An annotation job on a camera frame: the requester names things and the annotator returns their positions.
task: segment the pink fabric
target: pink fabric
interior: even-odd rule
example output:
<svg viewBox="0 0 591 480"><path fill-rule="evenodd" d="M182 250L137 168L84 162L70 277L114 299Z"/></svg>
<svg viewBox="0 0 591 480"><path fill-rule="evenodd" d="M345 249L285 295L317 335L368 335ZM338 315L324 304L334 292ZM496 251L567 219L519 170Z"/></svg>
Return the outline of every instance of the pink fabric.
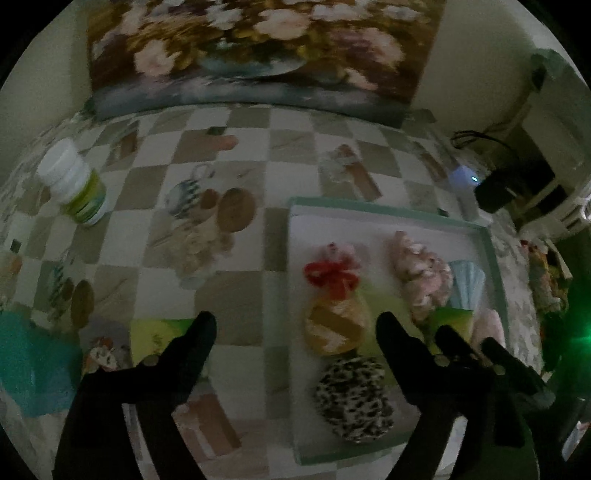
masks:
<svg viewBox="0 0 591 480"><path fill-rule="evenodd" d="M406 232L394 235L391 255L394 273L406 282L402 291L413 320L420 324L434 308L447 303L453 284L452 271L437 254L414 242Z"/></svg>

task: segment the white tray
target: white tray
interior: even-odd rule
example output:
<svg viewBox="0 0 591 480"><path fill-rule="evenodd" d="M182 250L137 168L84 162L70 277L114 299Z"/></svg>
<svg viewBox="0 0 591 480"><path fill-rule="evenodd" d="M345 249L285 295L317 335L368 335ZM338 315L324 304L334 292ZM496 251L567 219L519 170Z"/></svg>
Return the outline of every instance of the white tray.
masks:
<svg viewBox="0 0 591 480"><path fill-rule="evenodd" d="M308 348L303 335L303 317L318 290L307 283L304 266L317 260L320 247L347 242L366 252L367 279L380 289L400 296L398 282L389 271L387 244L397 230L426 245L446 261L472 260L486 274L481 308L499 312L507 329L506 300L501 273L491 237L475 223L453 220L413 210L383 207L373 203L323 198L292 200L289 223L288 281L290 304L290 392L293 442L296 460L302 465L333 462L400 445L410 438L419 417L400 389L389 396L395 409L396 426L374 442L356 445L331 432L314 407L312 394L322 370L331 361Z"/></svg>

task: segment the painting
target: painting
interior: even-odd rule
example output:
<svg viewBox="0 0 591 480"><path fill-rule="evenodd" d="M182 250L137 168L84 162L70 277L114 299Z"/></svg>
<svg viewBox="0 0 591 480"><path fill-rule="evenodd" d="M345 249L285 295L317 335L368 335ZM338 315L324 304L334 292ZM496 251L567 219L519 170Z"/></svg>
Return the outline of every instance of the painting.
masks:
<svg viewBox="0 0 591 480"><path fill-rule="evenodd" d="M89 18L99 117L184 103L307 106L395 122L444 0L134 0Z"/></svg>

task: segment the red bow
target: red bow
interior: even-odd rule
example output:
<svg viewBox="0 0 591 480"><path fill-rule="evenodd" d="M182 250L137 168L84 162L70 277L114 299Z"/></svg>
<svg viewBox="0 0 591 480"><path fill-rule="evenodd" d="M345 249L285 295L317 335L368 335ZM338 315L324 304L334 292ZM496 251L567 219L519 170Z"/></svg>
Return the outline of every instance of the red bow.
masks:
<svg viewBox="0 0 591 480"><path fill-rule="evenodd" d="M328 287L331 300L346 300L359 285L359 277L348 269L350 262L320 261L304 267L306 280L315 287Z"/></svg>

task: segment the white wall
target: white wall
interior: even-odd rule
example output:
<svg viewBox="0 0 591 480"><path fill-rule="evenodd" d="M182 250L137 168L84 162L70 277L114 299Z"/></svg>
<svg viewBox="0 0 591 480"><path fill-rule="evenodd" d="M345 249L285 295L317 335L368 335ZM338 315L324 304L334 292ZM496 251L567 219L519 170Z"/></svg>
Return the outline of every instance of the white wall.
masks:
<svg viewBox="0 0 591 480"><path fill-rule="evenodd" d="M536 48L568 57L517 0L447 0L413 107L431 109L448 134L502 121L528 87Z"/></svg>
<svg viewBox="0 0 591 480"><path fill-rule="evenodd" d="M0 184L21 149L90 96L85 8L75 0L31 42L0 90Z"/></svg>

